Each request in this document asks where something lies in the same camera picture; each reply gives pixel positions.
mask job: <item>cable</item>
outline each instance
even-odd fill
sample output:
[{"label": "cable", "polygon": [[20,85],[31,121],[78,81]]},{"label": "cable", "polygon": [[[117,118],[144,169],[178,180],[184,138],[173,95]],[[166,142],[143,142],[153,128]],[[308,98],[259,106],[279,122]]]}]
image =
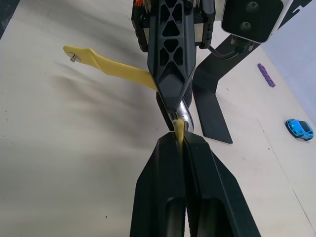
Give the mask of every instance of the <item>cable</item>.
[{"label": "cable", "polygon": [[213,48],[212,46],[210,46],[209,48],[209,51],[211,51],[212,54],[214,54],[215,57],[219,58],[219,59],[222,59],[222,60],[227,60],[227,59],[231,59],[231,58],[234,58],[236,57],[237,55],[239,55],[239,53],[233,51],[233,52],[230,52],[228,54],[220,54],[219,52],[216,51],[215,48]]}]

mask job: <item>blue toy car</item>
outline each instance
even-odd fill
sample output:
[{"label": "blue toy car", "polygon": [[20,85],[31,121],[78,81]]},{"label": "blue toy car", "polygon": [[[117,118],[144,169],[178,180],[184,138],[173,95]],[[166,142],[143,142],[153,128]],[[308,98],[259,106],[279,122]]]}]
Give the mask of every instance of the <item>blue toy car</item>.
[{"label": "blue toy car", "polygon": [[285,122],[285,126],[295,138],[302,138],[305,141],[309,141],[314,138],[312,127],[305,121],[289,119]]}]

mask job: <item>yellow plastic strip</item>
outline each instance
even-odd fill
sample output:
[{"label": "yellow plastic strip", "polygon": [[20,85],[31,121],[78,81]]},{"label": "yellow plastic strip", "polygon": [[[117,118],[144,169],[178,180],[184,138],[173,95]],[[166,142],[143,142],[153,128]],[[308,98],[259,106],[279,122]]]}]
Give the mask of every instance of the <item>yellow plastic strip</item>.
[{"label": "yellow plastic strip", "polygon": [[77,55],[79,57],[78,62],[93,66],[107,75],[131,80],[157,91],[149,72],[104,58],[96,54],[91,48],[67,45],[64,47],[64,51],[69,57],[72,57],[73,54]]},{"label": "yellow plastic strip", "polygon": [[173,122],[174,132],[180,147],[180,151],[183,151],[183,140],[184,140],[184,122],[180,119],[176,119]]}]

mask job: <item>metal screw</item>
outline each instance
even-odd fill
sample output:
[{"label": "metal screw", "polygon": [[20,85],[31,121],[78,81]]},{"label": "metal screw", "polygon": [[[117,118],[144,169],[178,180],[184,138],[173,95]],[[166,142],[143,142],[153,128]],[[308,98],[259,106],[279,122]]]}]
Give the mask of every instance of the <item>metal screw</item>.
[{"label": "metal screw", "polygon": [[191,9],[193,7],[193,1],[192,0],[187,0],[185,3],[185,7],[187,9]]},{"label": "metal screw", "polygon": [[72,57],[71,57],[71,59],[70,59],[70,61],[72,61],[73,63],[76,61],[76,59],[77,59],[77,55],[73,55]]}]

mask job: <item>black bracket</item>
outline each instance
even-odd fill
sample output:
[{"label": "black bracket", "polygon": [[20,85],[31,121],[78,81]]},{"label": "black bracket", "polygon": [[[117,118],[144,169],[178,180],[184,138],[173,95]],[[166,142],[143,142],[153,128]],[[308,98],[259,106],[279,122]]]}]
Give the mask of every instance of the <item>black bracket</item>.
[{"label": "black bracket", "polygon": [[[294,0],[280,27],[299,12],[299,6],[305,7],[311,1]],[[233,51],[234,46],[231,45],[231,39],[232,36],[227,37],[216,50],[222,54]],[[255,44],[252,51],[246,50],[243,54],[239,54],[230,60],[219,60],[213,54],[210,54],[197,67],[193,77],[193,94],[205,137],[229,144],[233,143],[216,97],[218,81],[258,46],[259,44]]]}]

